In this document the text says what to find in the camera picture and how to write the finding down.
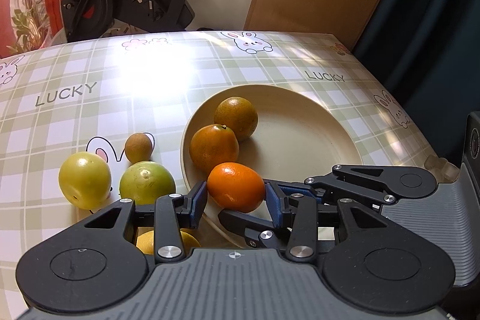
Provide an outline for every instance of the beige plate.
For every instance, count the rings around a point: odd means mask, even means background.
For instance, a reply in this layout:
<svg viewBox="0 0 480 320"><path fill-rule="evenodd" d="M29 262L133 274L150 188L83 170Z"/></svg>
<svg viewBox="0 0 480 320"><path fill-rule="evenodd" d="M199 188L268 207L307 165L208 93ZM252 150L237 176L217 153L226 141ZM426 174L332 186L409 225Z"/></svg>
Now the beige plate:
<svg viewBox="0 0 480 320"><path fill-rule="evenodd" d="M327 174L335 164L362 164L349 134L316 102L276 86L237 86L206 100L185 128L180 159L188 190L196 182L206 180L190 159L190 140L198 129L213 123L218 104L234 96L248 99L258 111L258 127L250 139L240 143L238 162L254 169L262 178L303 182L309 176ZM220 210L209 197L204 217L227 240L244 247L243 238L226 231L218 221ZM265 202L251 214L271 219Z"/></svg>

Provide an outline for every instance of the green apple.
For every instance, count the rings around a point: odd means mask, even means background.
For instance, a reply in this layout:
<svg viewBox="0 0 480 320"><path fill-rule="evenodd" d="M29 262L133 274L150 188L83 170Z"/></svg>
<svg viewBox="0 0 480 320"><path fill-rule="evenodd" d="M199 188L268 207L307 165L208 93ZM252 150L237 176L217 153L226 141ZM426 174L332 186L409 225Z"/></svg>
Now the green apple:
<svg viewBox="0 0 480 320"><path fill-rule="evenodd" d="M109 196L112 175L100 156L77 152L61 165L58 182L71 204L80 209L96 209Z"/></svg>
<svg viewBox="0 0 480 320"><path fill-rule="evenodd" d="M120 196L133 199L137 205L153 204L158 197L175 190L173 176L155 162L135 163L120 179Z"/></svg>

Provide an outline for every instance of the checkered tablecloth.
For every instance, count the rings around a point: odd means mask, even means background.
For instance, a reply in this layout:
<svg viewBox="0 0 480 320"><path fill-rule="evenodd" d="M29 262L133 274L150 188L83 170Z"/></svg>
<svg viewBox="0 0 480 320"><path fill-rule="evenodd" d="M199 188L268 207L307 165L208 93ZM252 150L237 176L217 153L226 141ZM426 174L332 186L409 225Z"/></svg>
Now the checkered tablecloth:
<svg viewBox="0 0 480 320"><path fill-rule="evenodd" d="M333 35L137 35L60 45L1 62L2 320L26 308L15 283L21 255L81 217L63 197L58 171L92 138L111 145L106 154L115 186L126 164L126 139L150 133L153 160L185 192L179 149L189 117L225 88L261 83L297 91L326 108L348 131L364 164L423 166L434 153Z"/></svg>

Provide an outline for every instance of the ribbed gray surface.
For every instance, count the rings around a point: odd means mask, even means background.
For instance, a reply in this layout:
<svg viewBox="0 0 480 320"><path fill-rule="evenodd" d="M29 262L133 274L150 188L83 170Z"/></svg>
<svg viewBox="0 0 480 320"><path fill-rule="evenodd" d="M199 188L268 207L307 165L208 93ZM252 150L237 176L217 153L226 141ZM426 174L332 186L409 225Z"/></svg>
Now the ribbed gray surface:
<svg viewBox="0 0 480 320"><path fill-rule="evenodd" d="M336 299L314 268L287 262L276 250L194 250L158 266L140 292L117 307L77 320L382 320ZM22 320L71 320L30 310ZM404 317L445 320L440 310Z"/></svg>
<svg viewBox="0 0 480 320"><path fill-rule="evenodd" d="M480 271L480 206L465 164L455 183L439 184L431 196L401 199L381 214L435 243L452 258L455 286L464 286Z"/></svg>

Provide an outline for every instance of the camera lens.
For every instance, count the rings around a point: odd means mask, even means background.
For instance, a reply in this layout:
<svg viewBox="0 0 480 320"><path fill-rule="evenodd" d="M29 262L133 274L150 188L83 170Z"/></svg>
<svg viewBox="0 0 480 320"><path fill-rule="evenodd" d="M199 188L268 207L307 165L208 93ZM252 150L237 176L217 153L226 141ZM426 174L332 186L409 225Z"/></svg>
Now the camera lens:
<svg viewBox="0 0 480 320"><path fill-rule="evenodd" d="M472 154L472 158L476 158L479 153L479 133L477 129L473 129L472 135L470 136L470 153Z"/></svg>

